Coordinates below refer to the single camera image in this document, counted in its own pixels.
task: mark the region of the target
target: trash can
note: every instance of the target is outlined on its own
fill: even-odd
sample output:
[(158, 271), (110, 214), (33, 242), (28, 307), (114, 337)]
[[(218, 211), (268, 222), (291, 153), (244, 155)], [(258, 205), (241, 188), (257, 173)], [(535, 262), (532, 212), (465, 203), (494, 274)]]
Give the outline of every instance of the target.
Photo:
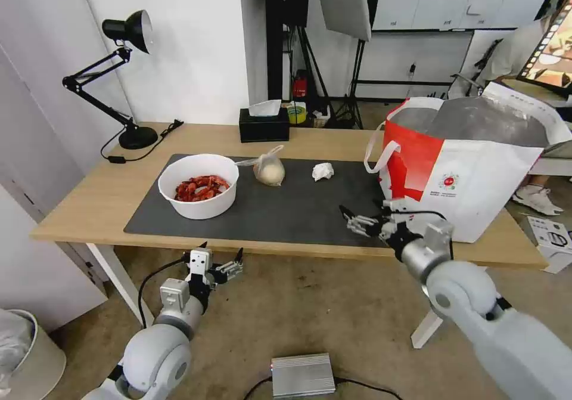
[(40, 327), (34, 315), (19, 309), (9, 312), (33, 324), (32, 344), (8, 383), (11, 391), (2, 400), (42, 400), (60, 381), (66, 368), (66, 355)]

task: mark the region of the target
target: bag handle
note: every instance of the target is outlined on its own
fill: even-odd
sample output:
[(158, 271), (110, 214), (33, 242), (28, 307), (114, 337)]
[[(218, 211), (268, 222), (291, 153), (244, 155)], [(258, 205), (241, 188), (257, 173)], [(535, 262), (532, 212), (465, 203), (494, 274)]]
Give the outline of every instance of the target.
[(390, 141), (386, 147), (383, 149), (383, 151), (381, 152), (380, 158), (379, 160), (377, 160), (377, 163), (375, 164), (375, 166), (373, 168), (369, 167), (369, 157), (371, 156), (371, 151), (374, 149), (374, 145), (375, 145), (375, 141), (377, 139), (377, 135), (379, 134), (379, 131), (381, 129), (381, 126), (383, 125), (383, 123), (381, 123), (379, 126), (377, 126), (377, 129), (374, 131), (373, 135), (371, 135), (371, 138), (369, 139), (368, 142), (368, 147), (365, 150), (365, 157), (363, 159), (363, 165), (365, 166), (365, 170), (367, 170), (369, 173), (377, 173), (379, 172), (381, 169), (383, 169), (385, 166), (387, 166), (387, 162), (389, 161), (389, 158), (391, 157), (391, 155), (397, 151), (398, 153), (401, 151), (401, 145), (399, 145), (396, 141)]
[(235, 162), (234, 164), (236, 166), (252, 166), (252, 165), (255, 165), (256, 163), (258, 163), (259, 161), (261, 161), (262, 159), (265, 159), (269, 156), (272, 156), (273, 154), (276, 154), (277, 152), (279, 152), (283, 149), (284, 149), (283, 145), (278, 145), (278, 146), (274, 147), (273, 149), (271, 149), (270, 151), (268, 151), (266, 154), (262, 154), (260, 157), (257, 157), (255, 159), (243, 160), (241, 162)]

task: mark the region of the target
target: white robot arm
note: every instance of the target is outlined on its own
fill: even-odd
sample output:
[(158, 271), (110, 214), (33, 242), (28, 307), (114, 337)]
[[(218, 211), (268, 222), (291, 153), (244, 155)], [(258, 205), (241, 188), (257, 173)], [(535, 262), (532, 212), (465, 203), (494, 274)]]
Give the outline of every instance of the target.
[(435, 312), (461, 329), (511, 399), (572, 398), (570, 348), (538, 320), (516, 311), (481, 268), (452, 260), (450, 223), (438, 219), (428, 223), (425, 235), (414, 234), (406, 226), (411, 212), (403, 200), (384, 201), (373, 218), (340, 209), (350, 230), (379, 236), (396, 251)]
[(123, 359), (83, 400), (163, 400), (182, 381), (191, 363), (190, 343), (211, 290), (243, 270), (242, 249), (224, 265), (214, 264), (207, 248), (186, 254), (189, 275), (161, 285), (163, 309), (154, 325), (131, 338)]

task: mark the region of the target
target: monitor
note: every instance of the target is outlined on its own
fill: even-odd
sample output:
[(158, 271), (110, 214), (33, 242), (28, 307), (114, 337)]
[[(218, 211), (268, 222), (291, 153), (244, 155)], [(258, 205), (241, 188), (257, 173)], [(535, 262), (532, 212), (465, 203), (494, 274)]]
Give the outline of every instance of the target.
[(572, 94), (572, 0), (563, 2), (554, 14), (517, 79)]

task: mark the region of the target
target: cooked crayfish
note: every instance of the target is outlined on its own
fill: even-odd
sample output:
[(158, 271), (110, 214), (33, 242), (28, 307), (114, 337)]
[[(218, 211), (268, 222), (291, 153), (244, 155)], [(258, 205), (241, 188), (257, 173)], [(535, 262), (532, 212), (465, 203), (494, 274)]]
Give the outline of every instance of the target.
[(228, 188), (228, 182), (218, 175), (195, 176), (189, 178), (188, 181), (181, 182), (175, 188), (175, 200), (202, 201), (212, 199)]

